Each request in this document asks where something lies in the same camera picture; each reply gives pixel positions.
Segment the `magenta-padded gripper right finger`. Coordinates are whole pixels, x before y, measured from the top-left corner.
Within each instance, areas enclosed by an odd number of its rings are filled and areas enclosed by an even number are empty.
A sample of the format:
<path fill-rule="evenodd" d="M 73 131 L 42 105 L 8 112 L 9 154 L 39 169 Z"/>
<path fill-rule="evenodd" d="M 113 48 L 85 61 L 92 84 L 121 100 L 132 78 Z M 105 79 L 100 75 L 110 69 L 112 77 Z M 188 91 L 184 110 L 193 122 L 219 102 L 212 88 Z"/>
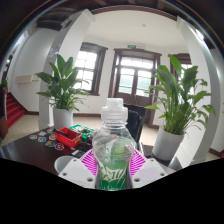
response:
<path fill-rule="evenodd" d="M 166 175 L 165 170 L 154 158 L 147 159 L 138 150 L 134 151 L 129 163 L 129 176 L 133 188 L 141 188 Z"/>

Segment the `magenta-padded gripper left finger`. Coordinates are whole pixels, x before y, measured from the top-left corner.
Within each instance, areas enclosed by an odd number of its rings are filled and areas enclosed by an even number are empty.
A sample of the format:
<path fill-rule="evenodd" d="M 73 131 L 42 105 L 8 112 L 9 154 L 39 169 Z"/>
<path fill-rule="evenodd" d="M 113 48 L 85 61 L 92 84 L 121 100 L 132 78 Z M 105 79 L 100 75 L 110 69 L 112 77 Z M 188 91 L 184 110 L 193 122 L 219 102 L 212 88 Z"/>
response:
<path fill-rule="evenodd" d="M 59 177 L 84 188 L 94 189 L 98 173 L 97 161 L 92 150 L 81 158 L 72 158 L 62 169 Z"/>

